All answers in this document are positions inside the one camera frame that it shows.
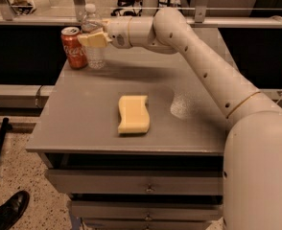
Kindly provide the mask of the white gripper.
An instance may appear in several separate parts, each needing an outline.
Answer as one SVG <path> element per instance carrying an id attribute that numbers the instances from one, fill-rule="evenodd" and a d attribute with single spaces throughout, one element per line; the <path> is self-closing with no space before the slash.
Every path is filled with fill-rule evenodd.
<path id="1" fill-rule="evenodd" d="M 92 48 L 105 48 L 110 42 L 119 49 L 128 49 L 131 47 L 129 42 L 129 16 L 118 16 L 110 19 L 103 19 L 102 23 L 106 26 L 105 32 L 93 34 L 79 34 L 78 41 L 82 46 Z"/>

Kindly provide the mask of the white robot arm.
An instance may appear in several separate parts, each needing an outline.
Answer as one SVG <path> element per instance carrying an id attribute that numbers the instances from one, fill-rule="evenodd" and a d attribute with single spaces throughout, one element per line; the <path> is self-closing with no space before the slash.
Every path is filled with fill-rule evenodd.
<path id="1" fill-rule="evenodd" d="M 282 108 L 203 42 L 177 9 L 111 18 L 78 39 L 96 48 L 180 53 L 231 123 L 223 156 L 223 230 L 282 230 Z"/>

